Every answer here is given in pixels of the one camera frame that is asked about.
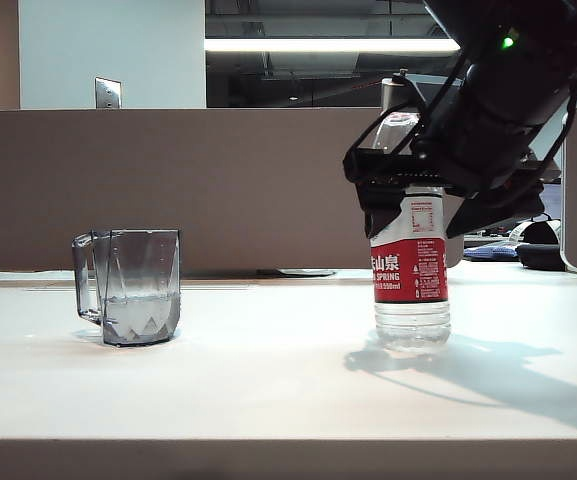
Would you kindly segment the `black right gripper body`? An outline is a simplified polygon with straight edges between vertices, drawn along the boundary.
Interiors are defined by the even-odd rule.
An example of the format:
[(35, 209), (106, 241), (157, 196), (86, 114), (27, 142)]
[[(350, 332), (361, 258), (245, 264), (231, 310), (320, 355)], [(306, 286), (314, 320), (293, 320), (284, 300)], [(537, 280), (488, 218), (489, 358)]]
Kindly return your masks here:
[(543, 159), (534, 159), (531, 142), (562, 104), (555, 92), (543, 102), (524, 93), (511, 95), (514, 118), (503, 117), (468, 90), (458, 92), (447, 110), (432, 110), (417, 90), (385, 89), (382, 114), (347, 151), (344, 174), (362, 196), (411, 185), (440, 186), (455, 196), (540, 195), (546, 174), (557, 174), (556, 138)]

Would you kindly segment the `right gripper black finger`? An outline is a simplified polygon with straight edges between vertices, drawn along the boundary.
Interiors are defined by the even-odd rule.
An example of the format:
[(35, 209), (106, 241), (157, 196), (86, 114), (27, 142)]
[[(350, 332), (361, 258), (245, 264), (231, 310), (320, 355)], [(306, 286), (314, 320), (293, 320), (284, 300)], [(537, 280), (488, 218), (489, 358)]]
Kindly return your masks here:
[(544, 204), (540, 198), (543, 183), (537, 181), (517, 199), (502, 206), (490, 206), (484, 203), (481, 195), (464, 200), (457, 209), (448, 226), (446, 236), (449, 239), (473, 231), (485, 230), (510, 221), (519, 221), (541, 215)]
[(364, 212), (364, 232), (375, 237), (401, 214), (405, 190), (393, 185), (360, 184), (356, 192)]

